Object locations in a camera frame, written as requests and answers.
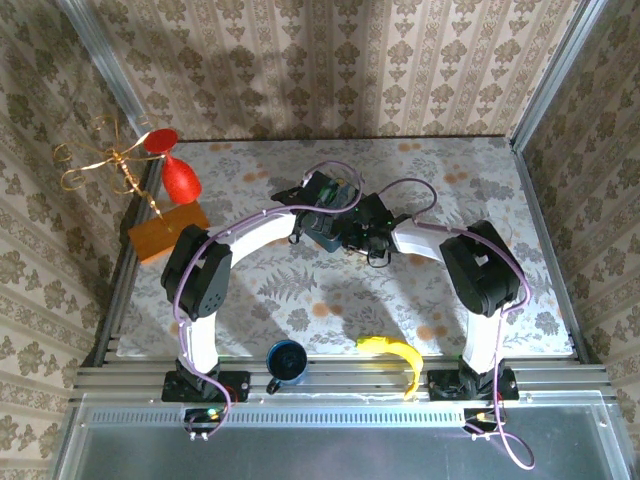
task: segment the orange wooden block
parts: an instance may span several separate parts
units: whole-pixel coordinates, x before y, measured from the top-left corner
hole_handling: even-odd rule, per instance
[[[133,249],[143,265],[171,252],[184,227],[193,224],[200,228],[209,227],[209,220],[198,202],[181,205],[163,213],[162,216],[172,231],[169,231],[167,225],[158,217],[129,229]]]

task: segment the blue mug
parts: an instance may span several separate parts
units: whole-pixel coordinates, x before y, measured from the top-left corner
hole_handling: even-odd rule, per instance
[[[267,353],[267,369],[273,378],[267,393],[273,395],[282,385],[295,385],[307,370],[307,352],[293,340],[276,343]]]

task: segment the floral wallpaper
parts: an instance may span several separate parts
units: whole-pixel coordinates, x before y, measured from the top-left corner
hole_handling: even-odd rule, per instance
[[[525,159],[585,338],[640,451],[640,4],[610,3]]]
[[[102,146],[108,132],[88,123],[118,109],[53,2],[0,3],[0,59],[0,478],[45,478],[130,198],[106,171],[76,192],[60,187],[69,167],[53,163],[52,146]]]
[[[90,0],[184,139],[506,135],[578,0]]]

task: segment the floral tablecloth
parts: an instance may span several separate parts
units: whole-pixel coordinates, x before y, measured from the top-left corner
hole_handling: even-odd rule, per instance
[[[487,218],[524,268],[533,287],[529,308],[508,318],[508,356],[570,355],[567,329],[539,247],[514,158],[505,140],[384,139],[237,143],[184,143],[174,155],[196,170],[199,202],[222,228],[262,209],[268,197],[297,184],[305,170],[341,160],[360,170],[365,193],[401,177],[432,182],[439,193],[424,220],[467,226]],[[167,203],[166,193],[159,194]],[[428,205],[418,184],[400,184],[383,199],[395,214]],[[175,355],[177,324],[160,286],[168,257],[141,266],[121,324],[121,356]],[[405,339],[423,355],[459,354],[466,313],[443,265],[395,255],[374,269],[358,254],[329,254],[308,237],[286,239],[240,262],[217,316],[220,354],[264,356],[273,343],[292,338],[310,354],[357,354],[361,335]]]

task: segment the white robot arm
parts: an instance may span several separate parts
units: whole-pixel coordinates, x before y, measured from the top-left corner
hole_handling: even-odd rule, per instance
[[[272,199],[287,205],[287,202],[298,204],[301,198],[309,202],[314,195],[327,198],[326,190],[331,185],[331,179],[316,173],[302,187],[276,194]],[[335,187],[337,190],[331,198],[340,197],[340,189],[349,187]],[[513,258],[488,222],[478,222],[469,227],[469,231],[476,236],[480,234]],[[215,319],[226,295],[230,269],[267,243],[287,237],[290,241],[293,237],[295,241],[292,243],[296,243],[302,234],[307,234],[330,252],[342,246],[366,253],[368,260],[370,256],[384,258],[390,257],[391,253],[400,253],[443,262],[458,297],[468,309],[467,341],[461,364],[474,380],[466,383],[478,383],[479,378],[488,377],[487,373],[502,360],[498,358],[496,362],[495,358],[500,307],[515,300],[520,286],[512,268],[492,254],[491,249],[483,249],[473,240],[455,236],[446,229],[438,232],[420,228],[408,215],[393,217],[378,195],[371,194],[362,198],[352,212],[342,216],[294,210],[265,215],[245,228],[219,235],[213,242],[216,248],[207,250],[201,257],[200,266],[189,277],[179,299],[180,307],[192,320],[184,332],[184,355],[187,356],[184,360],[187,365],[205,375],[212,374],[218,365]],[[174,301],[176,285],[185,271],[185,263],[191,261],[193,252],[206,239],[209,239],[207,232],[195,226],[187,227],[181,234],[162,275],[162,285],[170,301]],[[471,386],[471,389],[479,390],[480,386]]]

